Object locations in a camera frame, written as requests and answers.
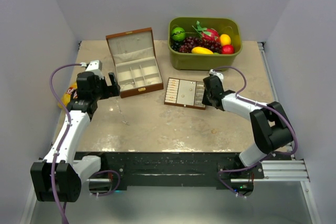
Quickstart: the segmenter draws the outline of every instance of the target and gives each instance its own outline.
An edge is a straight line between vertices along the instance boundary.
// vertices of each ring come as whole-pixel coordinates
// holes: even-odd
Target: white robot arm
[[[290,143],[293,138],[286,125],[263,106],[269,106],[279,112],[287,121],[287,116],[278,102],[270,104],[255,102],[243,98],[232,90],[224,91],[224,76],[220,72],[210,70],[210,76],[205,78],[205,92],[202,103],[217,109],[235,113],[251,121],[255,142],[239,155],[243,166],[248,167],[265,158],[277,148]]]
[[[79,197],[81,185],[101,168],[101,160],[97,156],[85,156],[81,161],[74,163],[80,138],[97,109],[97,102],[120,94],[120,87],[116,83],[114,74],[109,73],[112,85],[107,86],[101,69],[102,63],[95,60],[86,65],[84,72],[77,75],[77,98],[72,99],[67,105],[71,122],[68,122],[67,117],[65,118],[62,129],[49,153],[41,162],[33,163],[30,169],[35,193],[39,201],[54,201],[50,182],[51,164],[56,146],[61,141],[69,124],[69,131],[62,142],[56,159],[55,174],[60,201],[76,201]]]

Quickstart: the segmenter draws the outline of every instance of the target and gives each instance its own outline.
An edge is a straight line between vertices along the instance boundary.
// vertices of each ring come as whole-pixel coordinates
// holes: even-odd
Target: green lime
[[[185,39],[185,31],[182,27],[176,27],[172,30],[172,39],[175,41],[182,41]]]

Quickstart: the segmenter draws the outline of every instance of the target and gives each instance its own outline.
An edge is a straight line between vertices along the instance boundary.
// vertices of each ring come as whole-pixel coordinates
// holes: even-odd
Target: beige tabletop
[[[155,41],[163,83],[168,77],[202,81],[206,71],[179,71],[172,67],[167,41]],[[105,40],[82,41],[76,62],[100,60],[103,74],[114,71]],[[272,94],[255,41],[244,41],[233,66],[247,78],[241,93],[247,98],[271,102]],[[82,68],[75,68],[70,83]],[[224,72],[224,89],[239,90],[243,79],[234,70]],[[250,122],[239,116],[207,107],[205,111],[164,105],[165,90],[98,102],[98,109],[83,134],[78,151],[86,152],[241,152],[254,142]],[[57,132],[64,121],[64,111]]]

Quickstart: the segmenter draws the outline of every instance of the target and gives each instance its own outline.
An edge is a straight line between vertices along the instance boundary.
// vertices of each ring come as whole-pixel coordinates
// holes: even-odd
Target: open jewelry box
[[[106,36],[114,62],[120,97],[163,89],[152,28]]]

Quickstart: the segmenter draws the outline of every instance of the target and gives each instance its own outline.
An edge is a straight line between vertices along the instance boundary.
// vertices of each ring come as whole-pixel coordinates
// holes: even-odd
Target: red grapes
[[[195,37],[185,38],[180,47],[178,47],[178,45],[174,44],[172,45],[172,48],[175,51],[184,53],[190,53],[194,47],[204,47],[211,50],[212,52],[217,52],[219,54],[222,52],[222,46],[220,42],[209,41],[204,39],[202,40],[200,38]]]

